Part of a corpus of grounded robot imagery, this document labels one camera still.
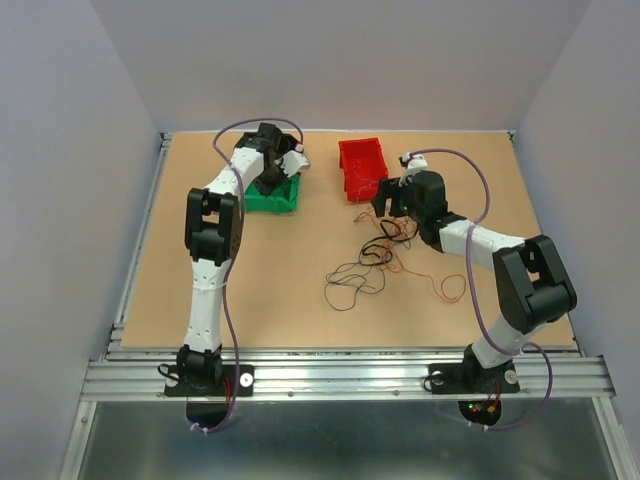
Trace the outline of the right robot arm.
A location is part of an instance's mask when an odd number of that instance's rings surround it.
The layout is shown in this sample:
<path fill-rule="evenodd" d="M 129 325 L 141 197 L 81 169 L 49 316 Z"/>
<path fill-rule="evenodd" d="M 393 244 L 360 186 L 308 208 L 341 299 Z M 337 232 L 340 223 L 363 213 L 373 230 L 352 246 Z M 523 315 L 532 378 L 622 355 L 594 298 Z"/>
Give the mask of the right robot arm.
<path fill-rule="evenodd" d="M 494 275 L 500 314 L 466 347 L 463 358 L 430 368 L 434 394 L 519 390 L 513 359 L 530 338 L 577 305 L 575 288 L 551 238 L 528 239 L 480 227 L 450 211 L 443 177 L 428 170 L 383 179 L 371 204 L 377 216 L 408 217 L 431 248 Z"/>

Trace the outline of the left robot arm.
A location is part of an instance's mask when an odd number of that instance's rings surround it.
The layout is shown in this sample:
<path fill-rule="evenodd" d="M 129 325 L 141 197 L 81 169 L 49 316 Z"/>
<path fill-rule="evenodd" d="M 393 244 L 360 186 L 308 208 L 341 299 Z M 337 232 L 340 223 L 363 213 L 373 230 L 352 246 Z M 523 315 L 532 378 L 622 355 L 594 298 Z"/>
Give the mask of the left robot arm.
<path fill-rule="evenodd" d="M 234 145 L 225 166 L 206 186 L 189 191 L 184 243 L 191 258 L 189 324 L 176 355 L 173 380 L 196 394 L 228 385 L 221 359 L 220 315 L 225 288 L 242 240 L 245 194 L 251 185 L 272 193 L 310 167 L 303 135 L 262 121 Z"/>

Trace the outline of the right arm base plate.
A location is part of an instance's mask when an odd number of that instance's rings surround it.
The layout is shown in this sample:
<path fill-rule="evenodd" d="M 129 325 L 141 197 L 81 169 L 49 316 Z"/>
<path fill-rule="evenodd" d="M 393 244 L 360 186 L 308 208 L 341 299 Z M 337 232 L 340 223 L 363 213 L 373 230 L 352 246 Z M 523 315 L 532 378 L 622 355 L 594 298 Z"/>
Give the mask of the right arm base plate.
<path fill-rule="evenodd" d="M 515 394 L 520 391 L 512 361 L 491 369 L 465 367 L 462 363 L 431 364 L 422 384 L 435 395 Z"/>

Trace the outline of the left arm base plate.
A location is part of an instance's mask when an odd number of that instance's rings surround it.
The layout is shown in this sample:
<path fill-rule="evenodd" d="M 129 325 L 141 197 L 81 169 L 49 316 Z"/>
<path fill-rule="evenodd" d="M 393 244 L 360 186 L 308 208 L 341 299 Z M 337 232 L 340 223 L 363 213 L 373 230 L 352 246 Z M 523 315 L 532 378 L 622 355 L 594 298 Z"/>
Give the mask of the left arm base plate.
<path fill-rule="evenodd" d="M 225 397 L 230 398 L 235 388 L 235 366 L 222 365 L 219 380 L 209 380 L 197 376 L 178 373 L 176 365 L 161 364 L 158 371 L 165 380 L 164 392 L 166 397 Z M 240 365 L 240 379 L 237 397 L 251 397 L 253 395 L 255 368 L 253 365 Z"/>

